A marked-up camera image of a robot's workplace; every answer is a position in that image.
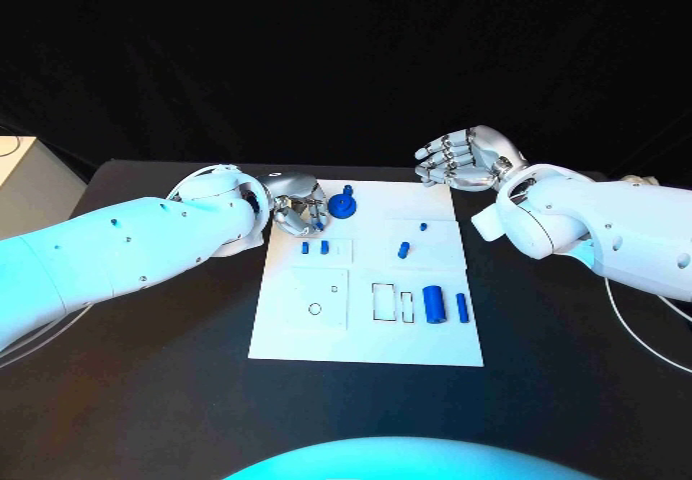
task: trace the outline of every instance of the black table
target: black table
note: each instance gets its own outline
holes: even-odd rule
[[[165,196],[199,167],[107,163],[75,214]],[[417,180],[391,168],[242,169]],[[405,435],[505,447],[604,478],[689,478],[692,376],[629,337],[575,260],[536,262],[506,238],[482,240],[469,219],[493,193],[453,198],[485,368],[250,360],[261,247],[97,305],[0,371],[0,477],[221,478],[299,447]],[[614,295],[642,336],[692,364],[682,318],[627,287]]]

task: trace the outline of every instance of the black curtain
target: black curtain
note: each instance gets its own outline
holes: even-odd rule
[[[532,163],[692,186],[689,26],[663,2],[3,8],[0,124],[85,177],[111,158],[412,166],[486,124]]]

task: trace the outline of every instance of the black backdrop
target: black backdrop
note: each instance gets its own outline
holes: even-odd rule
[[[54,3],[3,6],[0,124],[85,177],[110,158],[407,166],[487,124],[534,163],[692,186],[662,2]]]

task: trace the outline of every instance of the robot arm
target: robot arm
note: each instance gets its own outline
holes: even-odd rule
[[[0,350],[75,310],[263,245],[270,210],[289,233],[319,231],[327,220],[314,177],[268,178],[263,184],[232,165],[208,167],[169,199],[140,198],[0,241]],[[300,218],[306,206],[312,223]]]
[[[417,173],[428,186],[498,190],[495,203],[472,218],[483,238],[508,235],[529,257],[573,256],[603,277],[692,301],[692,192],[639,178],[597,183],[554,165],[529,167],[493,129],[462,132],[417,151],[418,159],[428,155]],[[464,166],[454,148],[470,152]]]

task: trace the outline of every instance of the blue object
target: blue object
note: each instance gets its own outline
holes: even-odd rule
[[[327,202],[327,210],[335,218],[349,218],[356,213],[356,200],[353,199],[353,187],[346,185],[343,193],[335,195]]]
[[[352,438],[284,453],[227,480],[371,478],[596,480],[557,463],[476,443],[437,438]]]
[[[400,258],[407,258],[410,248],[411,244],[408,242],[402,242],[400,247]]]
[[[466,310],[466,296],[457,293],[459,321],[469,323],[469,311]]]
[[[428,323],[443,323],[447,315],[444,313],[443,289],[437,285],[430,285],[423,289],[423,301],[425,302]]]

